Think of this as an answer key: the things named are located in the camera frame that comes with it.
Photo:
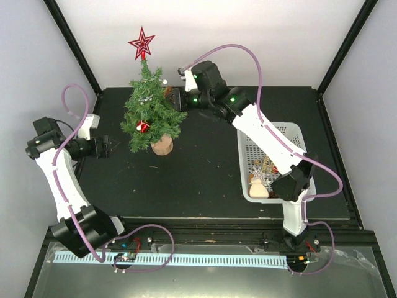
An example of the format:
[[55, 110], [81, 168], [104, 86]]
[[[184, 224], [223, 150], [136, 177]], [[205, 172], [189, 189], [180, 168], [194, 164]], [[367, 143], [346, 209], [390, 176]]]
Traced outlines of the small green christmas tree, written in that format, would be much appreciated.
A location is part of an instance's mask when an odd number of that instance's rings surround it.
[[[125, 112], [120, 123], [122, 131], [130, 140], [128, 147], [132, 153], [147, 149], [156, 143], [164, 134], [172, 139], [181, 133], [181, 123], [187, 117], [186, 112], [176, 111], [164, 97], [162, 68], [150, 70], [146, 59], [141, 60], [141, 78], [130, 81], [133, 88], [130, 98], [125, 102]], [[140, 120], [151, 127], [145, 133], [136, 130]]]

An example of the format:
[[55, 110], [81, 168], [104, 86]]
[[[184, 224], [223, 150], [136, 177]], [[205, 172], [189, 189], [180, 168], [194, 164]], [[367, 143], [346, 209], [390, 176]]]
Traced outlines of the red glitter star ornament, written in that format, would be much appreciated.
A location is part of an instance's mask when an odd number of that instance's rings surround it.
[[145, 59], [146, 55], [151, 55], [150, 43], [155, 38], [155, 35], [146, 35], [143, 27], [140, 27], [138, 38], [135, 40], [128, 41], [128, 44], [133, 46], [136, 50], [135, 60], [141, 58]]

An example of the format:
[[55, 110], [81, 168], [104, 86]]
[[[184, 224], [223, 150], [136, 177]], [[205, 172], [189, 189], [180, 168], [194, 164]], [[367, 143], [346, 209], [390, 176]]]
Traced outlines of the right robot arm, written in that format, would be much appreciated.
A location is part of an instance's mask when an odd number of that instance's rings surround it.
[[282, 243], [289, 250], [297, 250], [308, 232], [301, 208], [314, 172], [314, 165], [304, 160], [306, 152], [266, 119], [259, 104], [243, 88], [227, 86], [213, 62], [200, 62], [177, 72], [185, 87], [166, 97], [175, 110], [209, 109], [249, 137], [273, 162], [279, 176], [270, 186], [282, 202]]

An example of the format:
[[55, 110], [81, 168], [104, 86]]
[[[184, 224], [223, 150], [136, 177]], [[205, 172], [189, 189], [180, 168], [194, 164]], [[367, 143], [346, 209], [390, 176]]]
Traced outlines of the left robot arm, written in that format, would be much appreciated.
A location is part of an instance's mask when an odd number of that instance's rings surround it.
[[91, 135], [99, 120], [98, 115], [89, 114], [78, 136], [61, 148], [66, 136], [57, 121], [42, 117], [33, 122], [37, 135], [28, 141], [25, 149], [28, 157], [43, 171], [56, 203], [58, 223], [51, 227], [51, 232], [79, 258], [90, 253], [88, 245], [98, 249], [113, 241], [125, 248], [133, 241], [133, 232], [123, 226], [120, 216], [111, 217], [88, 202], [74, 173], [74, 161], [87, 156], [108, 156], [108, 138]]

